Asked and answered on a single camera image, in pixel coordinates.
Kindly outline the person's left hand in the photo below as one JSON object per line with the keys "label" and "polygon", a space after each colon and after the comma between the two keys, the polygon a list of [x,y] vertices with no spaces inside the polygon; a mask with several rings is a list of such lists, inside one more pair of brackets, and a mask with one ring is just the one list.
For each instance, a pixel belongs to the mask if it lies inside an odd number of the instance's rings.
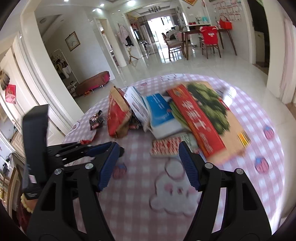
{"label": "person's left hand", "polygon": [[38,199],[27,200],[25,194],[21,195],[21,204],[27,210],[28,213],[33,213],[37,205]]}

